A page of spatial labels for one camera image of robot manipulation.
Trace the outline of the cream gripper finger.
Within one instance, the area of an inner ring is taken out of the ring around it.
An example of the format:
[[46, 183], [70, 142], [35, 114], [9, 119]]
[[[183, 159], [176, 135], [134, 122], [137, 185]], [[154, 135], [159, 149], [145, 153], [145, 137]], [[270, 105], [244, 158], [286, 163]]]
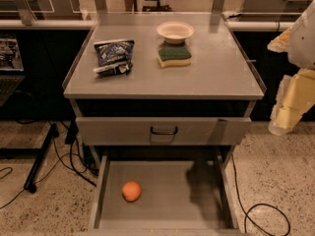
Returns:
[[285, 135], [315, 105], [315, 71], [300, 69], [294, 76], [284, 75], [276, 95], [269, 131]]
[[270, 51], [277, 53], [287, 52], [289, 49], [291, 30], [292, 28], [284, 30], [279, 36], [270, 41], [270, 43], [267, 45], [267, 48]]

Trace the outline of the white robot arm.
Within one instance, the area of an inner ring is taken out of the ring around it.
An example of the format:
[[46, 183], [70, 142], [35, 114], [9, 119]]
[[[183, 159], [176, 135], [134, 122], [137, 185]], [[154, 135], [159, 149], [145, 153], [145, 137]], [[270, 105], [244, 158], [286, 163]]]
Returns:
[[267, 48], [286, 52], [288, 61], [299, 68], [294, 76], [283, 76], [271, 113], [269, 131], [281, 136], [291, 132], [315, 105], [315, 1]]

